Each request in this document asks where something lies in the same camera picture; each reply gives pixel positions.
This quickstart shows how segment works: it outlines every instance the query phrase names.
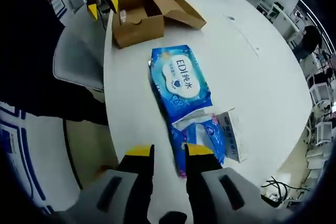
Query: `white table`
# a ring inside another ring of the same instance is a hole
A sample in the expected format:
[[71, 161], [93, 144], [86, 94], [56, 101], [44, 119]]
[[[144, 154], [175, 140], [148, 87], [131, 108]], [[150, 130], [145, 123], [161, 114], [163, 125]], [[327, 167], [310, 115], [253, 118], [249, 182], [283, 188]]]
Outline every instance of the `white table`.
[[212, 92], [212, 108], [239, 113], [247, 159], [224, 166], [260, 186], [297, 143], [311, 111], [300, 66], [276, 28], [245, 0], [187, 0], [207, 21], [202, 30], [166, 26], [164, 37], [124, 49], [112, 46], [110, 15], [104, 52], [104, 91], [118, 160], [139, 144], [155, 144], [148, 218], [192, 212], [185, 179], [177, 176], [165, 122], [149, 83], [152, 48], [187, 44]]

